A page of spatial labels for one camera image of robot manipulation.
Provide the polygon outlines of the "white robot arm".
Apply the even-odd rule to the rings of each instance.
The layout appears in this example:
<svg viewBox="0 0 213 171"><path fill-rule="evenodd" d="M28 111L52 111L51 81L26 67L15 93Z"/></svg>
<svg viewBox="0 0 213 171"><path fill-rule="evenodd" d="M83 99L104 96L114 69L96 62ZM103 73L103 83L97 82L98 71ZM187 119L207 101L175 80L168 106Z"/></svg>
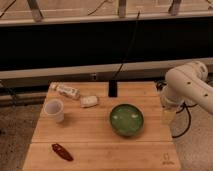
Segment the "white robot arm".
<svg viewBox="0 0 213 171"><path fill-rule="evenodd" d="M185 99L213 115L213 87L206 83L207 76L208 69L200 61L189 62L166 72L166 85L160 92L163 124L170 124Z"/></svg>

